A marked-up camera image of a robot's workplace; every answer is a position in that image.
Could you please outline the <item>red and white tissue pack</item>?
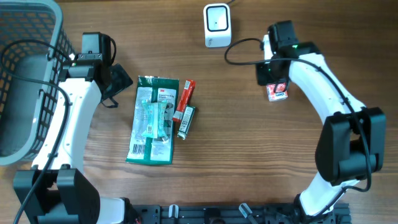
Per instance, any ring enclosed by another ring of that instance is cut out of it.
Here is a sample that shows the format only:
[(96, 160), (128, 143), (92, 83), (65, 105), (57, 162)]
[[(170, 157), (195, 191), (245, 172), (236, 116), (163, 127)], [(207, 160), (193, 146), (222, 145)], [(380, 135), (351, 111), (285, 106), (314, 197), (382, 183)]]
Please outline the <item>red and white tissue pack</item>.
[(269, 101), (280, 101), (288, 98), (286, 83), (268, 84), (266, 90)]

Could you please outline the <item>green 3M sponge package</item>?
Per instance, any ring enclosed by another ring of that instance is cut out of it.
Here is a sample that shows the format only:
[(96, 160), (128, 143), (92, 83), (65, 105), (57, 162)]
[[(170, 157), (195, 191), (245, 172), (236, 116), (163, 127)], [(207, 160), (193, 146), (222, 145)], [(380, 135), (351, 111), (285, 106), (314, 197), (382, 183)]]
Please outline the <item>green 3M sponge package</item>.
[(170, 165), (174, 146), (172, 119), (179, 80), (139, 77), (126, 162), (147, 166)]

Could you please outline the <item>red stick packet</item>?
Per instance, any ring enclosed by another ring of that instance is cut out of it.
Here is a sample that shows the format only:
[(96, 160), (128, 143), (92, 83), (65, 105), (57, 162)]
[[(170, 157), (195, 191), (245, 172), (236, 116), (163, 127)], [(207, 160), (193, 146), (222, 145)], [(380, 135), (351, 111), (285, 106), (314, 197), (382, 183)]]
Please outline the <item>red stick packet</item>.
[(192, 96), (192, 93), (195, 89), (196, 86), (196, 81), (194, 80), (186, 80), (185, 85), (183, 88), (182, 96), (181, 99), (178, 103), (177, 109), (173, 115), (173, 121), (175, 122), (181, 122), (183, 118), (183, 114), (185, 112), (185, 109), (188, 105), (188, 102), (190, 101), (190, 98)]

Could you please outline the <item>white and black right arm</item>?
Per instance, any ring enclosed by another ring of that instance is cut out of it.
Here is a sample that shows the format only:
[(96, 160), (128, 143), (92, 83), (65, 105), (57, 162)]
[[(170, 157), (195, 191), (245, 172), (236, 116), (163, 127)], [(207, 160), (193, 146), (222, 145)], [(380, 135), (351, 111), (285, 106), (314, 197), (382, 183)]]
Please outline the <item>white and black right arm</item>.
[(302, 220), (319, 220), (357, 183), (381, 170), (384, 161), (386, 116), (368, 108), (340, 83), (312, 42), (299, 42), (292, 21), (269, 26), (262, 40), (264, 62), (256, 65), (257, 82), (269, 101), (287, 98), (296, 84), (318, 113), (323, 128), (315, 151), (317, 174), (296, 199)]

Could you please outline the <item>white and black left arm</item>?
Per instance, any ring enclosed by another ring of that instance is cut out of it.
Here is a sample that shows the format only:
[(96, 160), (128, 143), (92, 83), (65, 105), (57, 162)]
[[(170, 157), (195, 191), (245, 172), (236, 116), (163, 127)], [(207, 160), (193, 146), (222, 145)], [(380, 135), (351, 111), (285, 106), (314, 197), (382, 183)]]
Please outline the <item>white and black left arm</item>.
[(100, 32), (82, 35), (81, 53), (58, 73), (58, 100), (49, 131), (29, 170), (16, 172), (13, 187), (31, 223), (137, 223), (127, 198), (101, 197), (83, 174), (83, 157), (97, 106), (132, 84), (114, 63), (116, 43)]

